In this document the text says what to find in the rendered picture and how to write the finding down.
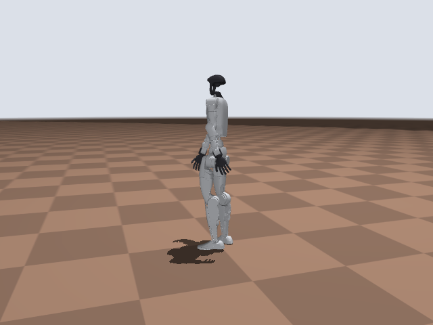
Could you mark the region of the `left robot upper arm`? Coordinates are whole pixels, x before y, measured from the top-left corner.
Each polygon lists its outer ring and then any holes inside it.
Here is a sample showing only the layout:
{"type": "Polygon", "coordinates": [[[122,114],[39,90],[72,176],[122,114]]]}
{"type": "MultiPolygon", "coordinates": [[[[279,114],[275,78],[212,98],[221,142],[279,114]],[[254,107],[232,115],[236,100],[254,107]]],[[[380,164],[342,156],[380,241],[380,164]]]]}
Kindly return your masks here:
{"type": "Polygon", "coordinates": [[[208,98],[206,100],[206,107],[207,107],[207,111],[208,111],[208,119],[210,120],[209,123],[213,124],[215,130],[217,128],[217,106],[218,106],[218,100],[217,100],[217,98],[215,98],[215,97],[214,98],[208,98]]]}

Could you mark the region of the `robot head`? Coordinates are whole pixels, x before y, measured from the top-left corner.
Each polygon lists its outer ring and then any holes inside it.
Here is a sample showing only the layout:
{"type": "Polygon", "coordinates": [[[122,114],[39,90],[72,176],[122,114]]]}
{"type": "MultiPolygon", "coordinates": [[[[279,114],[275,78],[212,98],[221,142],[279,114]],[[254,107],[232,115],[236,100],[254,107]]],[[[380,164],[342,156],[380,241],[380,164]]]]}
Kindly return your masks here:
{"type": "MultiPolygon", "coordinates": [[[[221,75],[213,75],[207,79],[207,81],[210,83],[210,94],[216,95],[217,97],[223,98],[221,93],[219,91],[215,91],[216,87],[219,87],[220,85],[224,85],[226,83],[225,78],[221,75]],[[213,86],[213,89],[212,89],[213,86]]],[[[223,98],[224,99],[224,98],[223,98]]]]}

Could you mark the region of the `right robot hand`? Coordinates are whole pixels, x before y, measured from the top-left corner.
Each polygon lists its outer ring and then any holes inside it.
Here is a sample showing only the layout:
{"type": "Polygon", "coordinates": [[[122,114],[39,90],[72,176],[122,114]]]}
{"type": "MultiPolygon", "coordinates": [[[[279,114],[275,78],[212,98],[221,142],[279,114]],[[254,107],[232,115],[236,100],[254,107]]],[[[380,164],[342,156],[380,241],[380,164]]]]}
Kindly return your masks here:
{"type": "Polygon", "coordinates": [[[193,162],[195,161],[195,163],[194,163],[194,165],[193,165],[193,169],[194,169],[194,167],[195,167],[195,165],[196,165],[196,170],[197,170],[197,166],[198,166],[198,170],[200,170],[200,164],[201,164],[201,161],[202,161],[202,157],[206,155],[206,154],[202,154],[202,153],[200,153],[200,152],[201,152],[201,149],[202,149],[202,148],[200,148],[200,151],[198,152],[199,155],[197,155],[197,156],[192,160],[192,162],[191,162],[191,163],[193,163],[193,162]],[[197,163],[197,164],[196,164],[196,163],[197,163]],[[199,165],[198,165],[198,164],[199,164],[199,165]]]}

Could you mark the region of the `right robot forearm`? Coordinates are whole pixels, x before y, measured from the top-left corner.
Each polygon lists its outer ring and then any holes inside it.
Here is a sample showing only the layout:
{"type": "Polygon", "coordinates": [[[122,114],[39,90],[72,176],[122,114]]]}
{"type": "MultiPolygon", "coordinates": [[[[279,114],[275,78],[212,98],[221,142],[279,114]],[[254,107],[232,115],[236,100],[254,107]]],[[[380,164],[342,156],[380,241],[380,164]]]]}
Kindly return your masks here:
{"type": "Polygon", "coordinates": [[[207,149],[209,148],[209,144],[211,144],[211,143],[210,143],[208,134],[206,134],[206,138],[205,138],[204,142],[202,143],[202,149],[201,149],[200,153],[205,154],[207,149]]]}

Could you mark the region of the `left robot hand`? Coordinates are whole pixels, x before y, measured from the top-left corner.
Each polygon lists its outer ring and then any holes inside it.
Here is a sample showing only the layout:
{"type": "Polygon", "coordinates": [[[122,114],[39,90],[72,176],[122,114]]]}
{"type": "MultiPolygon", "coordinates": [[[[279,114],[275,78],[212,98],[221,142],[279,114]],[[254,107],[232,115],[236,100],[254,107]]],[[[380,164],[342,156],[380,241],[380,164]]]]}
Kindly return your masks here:
{"type": "MultiPolygon", "coordinates": [[[[220,154],[218,154],[218,155],[216,155],[216,156],[214,155],[214,157],[216,158],[216,161],[215,161],[215,162],[216,162],[215,170],[216,170],[216,172],[218,172],[218,169],[217,169],[217,166],[218,166],[219,171],[221,172],[221,175],[223,175],[223,173],[226,174],[226,172],[228,172],[227,168],[228,168],[230,171],[231,171],[231,169],[230,169],[229,165],[227,164],[227,161],[222,157],[223,154],[222,154],[220,148],[219,148],[219,151],[220,151],[220,154]],[[227,168],[226,168],[225,165],[227,165],[227,168]],[[224,166],[226,172],[225,172],[223,166],[224,166]],[[223,173],[222,173],[221,169],[223,170],[223,173]]],[[[213,151],[212,151],[212,152],[213,152],[213,151]]],[[[213,153],[213,154],[214,154],[214,153],[213,153]]],[[[229,173],[229,172],[228,172],[228,173],[229,173]]]]}

